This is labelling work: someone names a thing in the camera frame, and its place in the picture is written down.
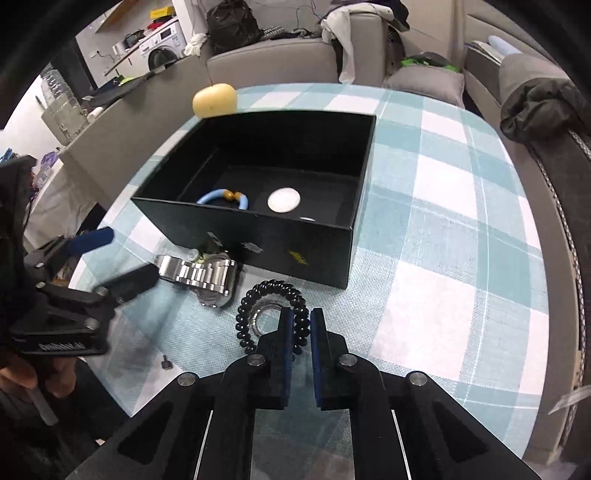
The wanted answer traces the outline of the left hand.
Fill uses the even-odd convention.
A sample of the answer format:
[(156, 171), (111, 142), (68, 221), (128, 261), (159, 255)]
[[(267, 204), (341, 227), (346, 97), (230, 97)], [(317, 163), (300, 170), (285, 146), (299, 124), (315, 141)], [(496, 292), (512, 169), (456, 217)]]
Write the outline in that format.
[[(49, 372), (43, 375), (45, 389), (56, 398), (69, 396), (76, 385), (76, 358), (50, 358)], [(31, 364), (15, 354), (1, 358), (1, 390), (29, 401), (29, 393), (38, 387), (38, 375)]]

